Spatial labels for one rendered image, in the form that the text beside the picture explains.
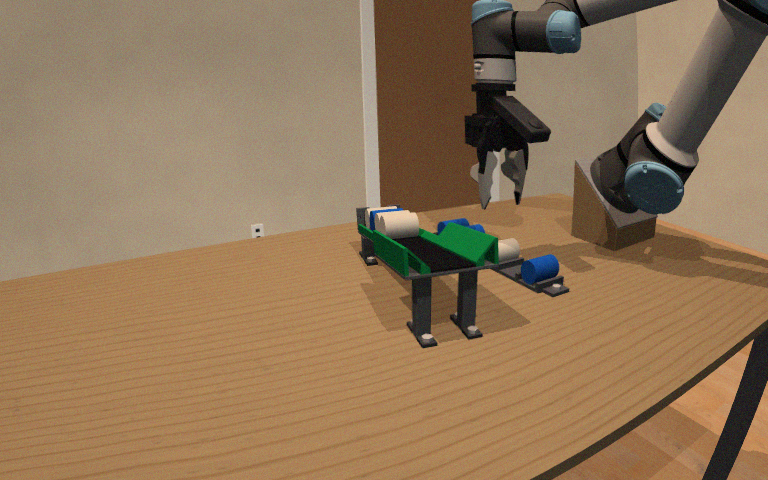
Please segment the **beige cylinder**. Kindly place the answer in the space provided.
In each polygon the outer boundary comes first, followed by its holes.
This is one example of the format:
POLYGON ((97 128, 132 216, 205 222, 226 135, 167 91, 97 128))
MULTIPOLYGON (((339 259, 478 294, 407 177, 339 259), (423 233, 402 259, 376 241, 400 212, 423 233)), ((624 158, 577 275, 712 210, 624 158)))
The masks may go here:
POLYGON ((514 238, 499 240, 498 252, 499 262, 516 259, 520 255, 520 246, 514 238))
POLYGON ((409 210, 404 210, 404 211, 393 211, 393 212, 376 213, 375 214, 375 230, 380 232, 380 217, 382 215, 403 214, 403 213, 410 213, 410 212, 409 212, 409 210))
POLYGON ((391 239, 417 237, 419 234, 417 214, 414 212, 382 215, 380 232, 391 239))
POLYGON ((365 210, 366 227, 371 230, 371 227, 370 227, 370 211, 385 210, 385 209, 395 209, 395 208, 397 208, 397 207, 396 206, 391 206, 391 207, 380 207, 380 208, 369 208, 369 209, 366 209, 365 210))

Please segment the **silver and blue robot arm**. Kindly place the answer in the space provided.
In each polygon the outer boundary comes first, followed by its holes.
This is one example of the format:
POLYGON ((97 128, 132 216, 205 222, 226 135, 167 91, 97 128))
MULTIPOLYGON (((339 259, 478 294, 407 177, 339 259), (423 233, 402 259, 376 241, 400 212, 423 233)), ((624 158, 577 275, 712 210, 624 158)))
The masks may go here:
MULTIPOLYGON (((513 84, 515 51, 576 53, 581 28, 674 1, 546 0, 537 11, 477 1, 471 22, 475 80, 513 84)), ((768 36, 768 0, 717 1, 667 107, 652 103, 618 145, 591 164, 596 188, 621 212, 658 215, 679 206, 699 162, 698 147, 768 36)), ((528 143, 548 141, 551 130, 515 97, 494 96, 491 108, 528 143)))

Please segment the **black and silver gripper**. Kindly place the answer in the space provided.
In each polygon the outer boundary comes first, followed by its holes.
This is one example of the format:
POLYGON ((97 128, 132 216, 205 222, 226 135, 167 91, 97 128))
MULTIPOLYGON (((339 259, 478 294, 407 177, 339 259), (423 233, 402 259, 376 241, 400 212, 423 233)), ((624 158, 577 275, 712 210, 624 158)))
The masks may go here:
POLYGON ((479 184, 482 209, 486 209, 492 197, 492 175, 498 162, 493 149, 500 152, 502 148, 506 149, 505 162, 501 164, 501 170, 515 183, 515 201, 516 205, 519 205, 528 168, 528 144, 491 108, 493 97, 507 96, 507 91, 515 91, 515 84, 476 83, 471 84, 471 90, 476 92, 477 113, 465 116, 465 143, 477 147, 479 163, 471 167, 470 175, 479 184))

